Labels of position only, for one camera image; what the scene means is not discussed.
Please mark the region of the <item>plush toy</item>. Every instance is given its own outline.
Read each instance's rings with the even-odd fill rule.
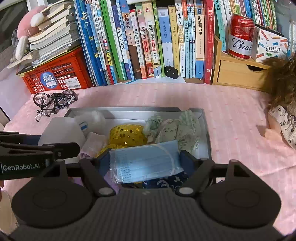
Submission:
[[[288,61],[268,58],[266,78],[272,81],[269,129],[265,138],[286,142],[296,149],[296,57]]]
[[[42,23],[44,19],[43,13],[40,13],[47,6],[37,6],[31,11],[29,11],[20,21],[17,28],[17,38],[19,40],[15,58],[21,60],[25,54],[26,45],[29,42],[29,37],[35,35],[39,32],[38,25]]]

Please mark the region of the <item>red plastic crate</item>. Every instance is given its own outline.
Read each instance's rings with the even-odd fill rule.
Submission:
[[[40,75],[44,72],[53,73],[57,82],[56,87],[48,88],[42,84]],[[82,47],[25,73],[23,80],[30,92],[35,94],[47,90],[67,90],[69,88],[64,80],[73,77],[77,77],[81,86],[81,88],[72,88],[73,90],[93,87]]]

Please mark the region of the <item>drawer handle cutout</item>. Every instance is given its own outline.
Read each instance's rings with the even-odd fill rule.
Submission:
[[[263,68],[259,68],[259,67],[256,67],[256,66],[252,66],[252,65],[247,65],[248,69],[253,71],[253,72],[261,72],[263,71],[264,69]]]

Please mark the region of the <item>pink tablecloth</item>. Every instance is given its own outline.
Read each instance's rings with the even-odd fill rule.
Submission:
[[[71,107],[190,107],[203,108],[208,123],[212,158],[216,163],[240,160],[279,195],[282,207],[275,227],[283,234],[296,227],[296,151],[262,136],[266,127],[268,95],[243,88],[200,84],[129,84],[78,90]],[[50,118],[34,118],[37,107],[29,100],[5,131],[42,134]],[[63,116],[62,110],[55,116]],[[6,181],[11,195],[27,180]]]

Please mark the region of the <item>beige cup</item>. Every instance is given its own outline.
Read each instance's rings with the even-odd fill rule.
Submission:
[[[0,201],[0,230],[9,235],[16,228],[17,220],[11,209],[11,198],[5,190],[2,190],[2,200]]]

